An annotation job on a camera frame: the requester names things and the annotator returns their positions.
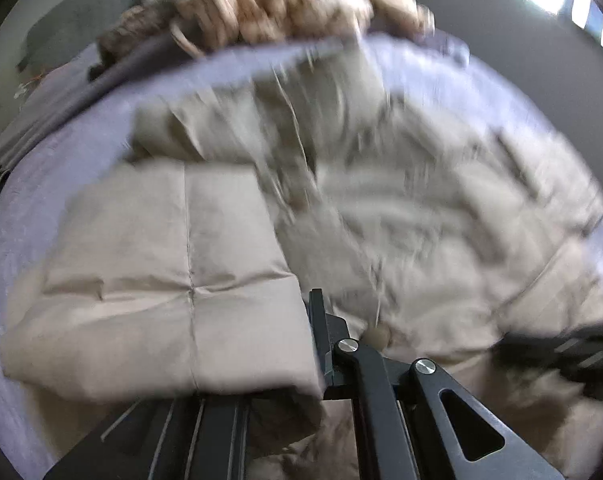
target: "silver screw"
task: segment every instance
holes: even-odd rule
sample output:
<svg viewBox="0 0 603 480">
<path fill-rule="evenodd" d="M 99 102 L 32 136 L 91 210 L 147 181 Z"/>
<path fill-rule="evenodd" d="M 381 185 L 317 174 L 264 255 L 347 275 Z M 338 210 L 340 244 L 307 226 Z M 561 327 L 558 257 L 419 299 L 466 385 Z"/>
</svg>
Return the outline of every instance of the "silver screw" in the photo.
<svg viewBox="0 0 603 480">
<path fill-rule="evenodd" d="M 342 339 L 339 343 L 337 343 L 339 349 L 343 352 L 355 352 L 359 348 L 359 343 L 354 339 Z"/>
<path fill-rule="evenodd" d="M 420 359 L 415 363 L 415 368 L 420 374 L 430 375 L 435 373 L 435 368 L 437 367 L 430 359 Z"/>
</svg>

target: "triangular cutout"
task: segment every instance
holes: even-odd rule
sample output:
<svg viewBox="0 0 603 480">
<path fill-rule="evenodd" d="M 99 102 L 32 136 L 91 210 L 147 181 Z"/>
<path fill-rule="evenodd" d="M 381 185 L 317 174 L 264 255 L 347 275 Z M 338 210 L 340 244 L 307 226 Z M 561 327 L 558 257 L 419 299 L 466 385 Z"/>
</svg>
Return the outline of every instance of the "triangular cutout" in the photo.
<svg viewBox="0 0 603 480">
<path fill-rule="evenodd" d="M 440 399 L 466 460 L 475 462 L 504 447 L 504 437 L 455 392 L 444 390 Z"/>
</svg>

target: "gray wall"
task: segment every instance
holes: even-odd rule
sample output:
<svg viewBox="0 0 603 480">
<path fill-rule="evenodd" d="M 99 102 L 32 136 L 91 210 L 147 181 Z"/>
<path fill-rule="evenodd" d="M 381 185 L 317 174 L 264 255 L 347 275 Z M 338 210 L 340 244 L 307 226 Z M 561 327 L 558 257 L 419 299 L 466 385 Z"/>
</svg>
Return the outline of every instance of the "gray wall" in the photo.
<svg viewBox="0 0 603 480">
<path fill-rule="evenodd" d="M 438 28 L 516 84 L 577 147 L 603 186 L 603 48 L 525 0 L 418 0 Z"/>
</svg>

